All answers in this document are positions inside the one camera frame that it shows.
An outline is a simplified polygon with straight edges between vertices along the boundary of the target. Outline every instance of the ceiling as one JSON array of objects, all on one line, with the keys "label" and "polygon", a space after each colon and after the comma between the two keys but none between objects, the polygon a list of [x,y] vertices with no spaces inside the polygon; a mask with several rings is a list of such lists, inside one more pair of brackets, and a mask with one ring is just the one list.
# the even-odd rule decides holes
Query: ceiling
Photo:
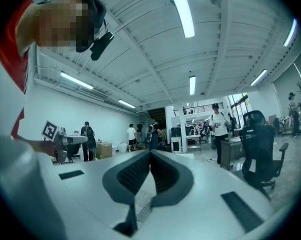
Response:
[{"label": "ceiling", "polygon": [[[291,44],[283,45],[293,16],[279,0],[222,0],[220,6],[188,0],[191,38],[185,38],[170,0],[101,1],[114,39],[99,60],[92,61],[89,50],[38,47],[37,83],[135,113],[256,90],[250,83],[263,69],[267,74],[258,88],[280,76],[301,52],[299,29]],[[61,71],[93,85],[94,93],[83,94],[85,88],[62,80]],[[190,74],[196,76],[193,96]]]}]

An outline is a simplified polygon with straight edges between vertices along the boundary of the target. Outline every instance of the man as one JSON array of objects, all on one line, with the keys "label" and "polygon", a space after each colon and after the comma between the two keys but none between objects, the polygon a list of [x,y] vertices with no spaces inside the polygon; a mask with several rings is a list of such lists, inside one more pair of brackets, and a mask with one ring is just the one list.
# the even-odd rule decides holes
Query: man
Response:
[{"label": "man", "polygon": [[232,137],[235,137],[235,132],[234,132],[235,126],[236,126],[235,120],[234,120],[233,117],[231,117],[231,113],[228,113],[228,117],[229,117],[229,120],[230,120]]},{"label": "man", "polygon": [[137,136],[138,136],[137,142],[140,145],[141,142],[142,142],[142,138],[143,138],[143,134],[142,134],[143,124],[142,124],[142,122],[140,122],[139,124],[137,124],[136,127],[137,127]]},{"label": "man", "polygon": [[296,139],[297,135],[301,134],[301,131],[300,131],[300,114],[298,111],[298,104],[296,104],[294,102],[294,96],[295,96],[295,94],[291,92],[291,93],[289,93],[288,99],[290,100],[289,108],[291,110],[292,118],[293,118],[293,122],[294,122],[292,136],[293,136],[293,138]]},{"label": "man", "polygon": [[215,141],[217,147],[217,164],[221,164],[221,141],[229,137],[226,129],[226,120],[222,112],[219,112],[219,105],[214,103],[212,105],[214,113],[209,118],[209,125],[215,133]]},{"label": "man", "polygon": [[150,141],[148,142],[149,151],[157,150],[160,134],[161,134],[161,130],[159,129],[159,125],[154,120],[153,123],[149,126],[149,130],[147,134],[149,136],[148,139],[150,138]]},{"label": "man", "polygon": [[34,151],[55,157],[59,147],[51,141],[18,136],[24,118],[28,50],[40,47],[76,47],[87,50],[101,27],[106,9],[99,0],[54,0],[33,4],[24,0],[0,36],[0,135],[29,143]]},{"label": "man", "polygon": [[[86,121],[85,125],[81,128],[80,136],[86,136],[86,137],[94,137],[95,136],[95,133],[94,133],[93,129],[90,127],[89,122]],[[82,152],[84,154],[84,162],[87,162],[88,159],[89,159],[89,161],[93,161],[93,157],[94,157],[93,151],[88,149],[86,142],[84,142],[82,144]]]},{"label": "man", "polygon": [[134,125],[131,123],[131,124],[129,125],[128,130],[127,130],[127,137],[128,137],[128,152],[131,152],[131,146],[134,147],[134,150],[136,149],[136,148],[135,148],[135,145],[136,145],[136,143],[137,143],[136,137],[135,137],[136,131],[135,131],[135,129],[133,128],[133,126],[134,126]]}]

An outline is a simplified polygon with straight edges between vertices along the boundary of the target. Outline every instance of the cap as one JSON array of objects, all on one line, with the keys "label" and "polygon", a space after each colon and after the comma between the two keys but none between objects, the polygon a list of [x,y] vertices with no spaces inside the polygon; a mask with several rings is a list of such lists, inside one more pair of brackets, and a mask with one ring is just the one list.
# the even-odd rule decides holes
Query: cap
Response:
[{"label": "cap", "polygon": [[211,107],[212,107],[212,109],[218,109],[219,105],[217,103],[214,103]]},{"label": "cap", "polygon": [[83,40],[83,33],[81,27],[77,28],[76,32],[76,52],[82,53],[86,51],[94,42],[94,35],[96,35],[103,24],[106,7],[100,0],[82,0],[88,5],[88,40]]}]

